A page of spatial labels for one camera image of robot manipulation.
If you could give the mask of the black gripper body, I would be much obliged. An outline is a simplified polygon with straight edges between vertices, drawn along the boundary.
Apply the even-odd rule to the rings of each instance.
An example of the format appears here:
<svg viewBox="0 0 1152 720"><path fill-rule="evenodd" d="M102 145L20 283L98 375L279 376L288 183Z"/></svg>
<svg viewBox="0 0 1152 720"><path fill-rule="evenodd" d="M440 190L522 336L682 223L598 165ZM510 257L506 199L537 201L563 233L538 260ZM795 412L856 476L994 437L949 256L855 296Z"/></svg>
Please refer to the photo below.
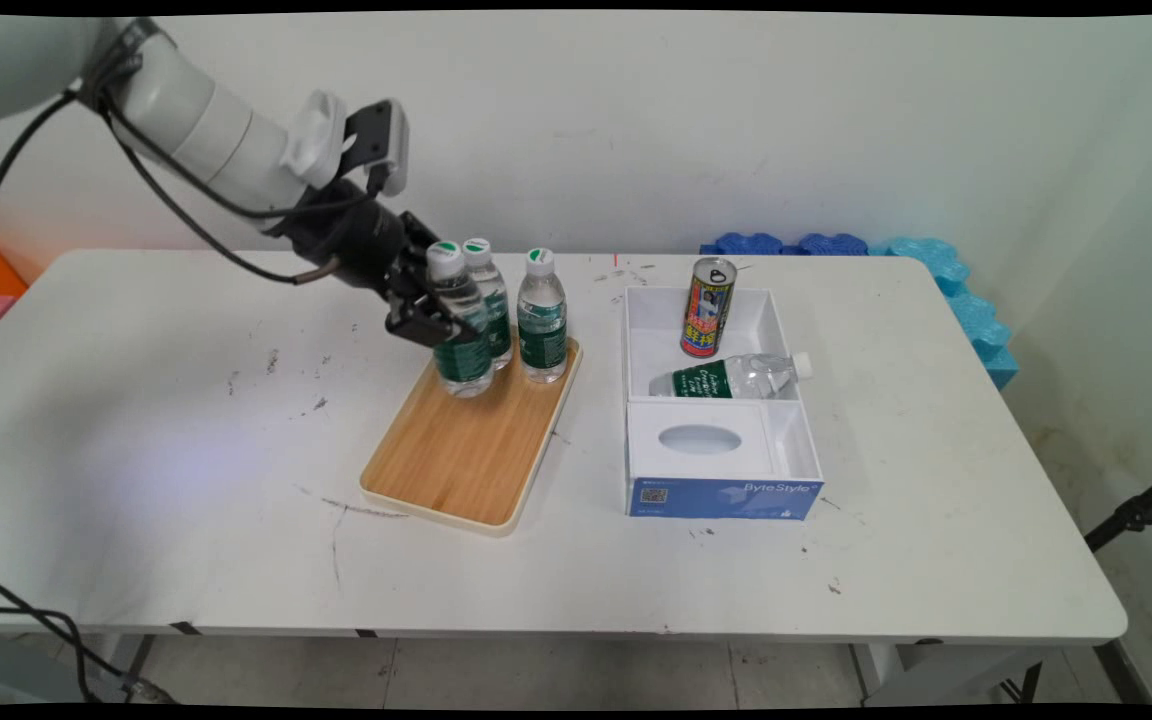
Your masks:
<svg viewBox="0 0 1152 720"><path fill-rule="evenodd" d="M271 236L291 241L294 252L316 266L338 260L333 275L339 281L388 300L389 270L419 268L429 276L426 263L406 258L397 215L353 179L335 179L324 190L308 191L298 209L306 213L280 219Z"/></svg>

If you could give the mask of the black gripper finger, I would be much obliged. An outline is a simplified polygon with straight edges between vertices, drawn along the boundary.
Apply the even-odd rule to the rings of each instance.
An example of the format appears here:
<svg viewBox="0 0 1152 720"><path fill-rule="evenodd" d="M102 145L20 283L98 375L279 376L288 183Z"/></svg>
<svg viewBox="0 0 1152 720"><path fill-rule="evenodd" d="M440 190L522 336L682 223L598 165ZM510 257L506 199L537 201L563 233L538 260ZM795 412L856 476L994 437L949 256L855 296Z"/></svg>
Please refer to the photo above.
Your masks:
<svg viewBox="0 0 1152 720"><path fill-rule="evenodd" d="M468 341L468 324L440 300L424 270L392 268L387 286L389 311L384 327L392 336L426 348Z"/></svg>
<svg viewBox="0 0 1152 720"><path fill-rule="evenodd" d="M403 211L397 215L399 223L404 233L403 253L411 263L429 263L429 249L442 242L435 232L431 232L426 223L422 223L411 211Z"/></svg>

